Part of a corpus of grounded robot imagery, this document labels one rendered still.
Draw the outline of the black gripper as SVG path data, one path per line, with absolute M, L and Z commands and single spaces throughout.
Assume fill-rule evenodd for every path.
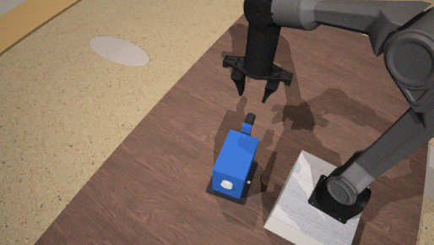
M 245 89 L 246 76 L 251 79 L 267 80 L 262 103 L 265 103 L 267 98 L 278 89 L 279 80 L 284 82 L 285 85 L 290 86 L 293 73 L 273 64 L 274 56 L 275 54 L 268 59 L 259 59 L 258 57 L 249 55 L 247 49 L 245 57 L 225 55 L 223 68 L 233 68 L 231 79 L 236 84 L 239 96 L 242 96 Z

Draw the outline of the blue block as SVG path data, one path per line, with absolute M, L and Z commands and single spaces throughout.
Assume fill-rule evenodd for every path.
M 231 130 L 213 168 L 213 176 L 206 189 L 207 193 L 244 205 L 252 184 L 258 163 L 253 162 L 247 182 L 244 179 L 251 165 L 252 156 L 258 145 L 258 138 L 250 136 L 256 115 L 248 113 L 242 124 L 241 133 Z

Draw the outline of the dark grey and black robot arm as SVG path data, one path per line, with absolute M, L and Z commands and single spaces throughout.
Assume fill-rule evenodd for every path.
M 249 23 L 246 49 L 252 57 L 275 54 L 281 27 L 311 31 L 327 25 L 362 33 L 377 57 L 383 53 L 388 73 L 412 106 L 377 141 L 327 177 L 320 176 L 308 203 L 343 224 L 366 208 L 372 194 L 368 187 L 377 177 L 434 138 L 434 7 L 424 11 L 430 5 L 386 0 L 243 3 Z

